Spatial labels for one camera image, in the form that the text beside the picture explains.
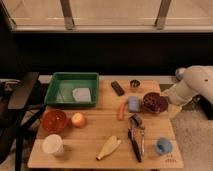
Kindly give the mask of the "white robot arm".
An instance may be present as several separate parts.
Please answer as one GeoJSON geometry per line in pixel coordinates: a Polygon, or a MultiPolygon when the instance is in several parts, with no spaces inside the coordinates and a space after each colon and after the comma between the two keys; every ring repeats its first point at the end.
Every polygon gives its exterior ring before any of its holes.
{"type": "Polygon", "coordinates": [[[168,97],[168,116],[174,118],[182,107],[201,95],[213,105],[213,66],[194,65],[185,68],[182,79],[163,91],[168,97]]]}

